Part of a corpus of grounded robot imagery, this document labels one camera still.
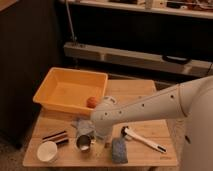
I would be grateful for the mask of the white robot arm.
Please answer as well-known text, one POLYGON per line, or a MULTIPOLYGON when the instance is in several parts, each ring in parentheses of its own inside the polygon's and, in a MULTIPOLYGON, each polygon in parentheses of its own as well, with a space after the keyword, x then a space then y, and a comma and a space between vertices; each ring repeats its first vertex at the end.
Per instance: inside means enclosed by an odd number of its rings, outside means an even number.
POLYGON ((187 117, 180 171, 213 171, 213 76, 184 82, 128 104, 106 96, 91 114, 96 136, 105 139, 115 124, 187 117))

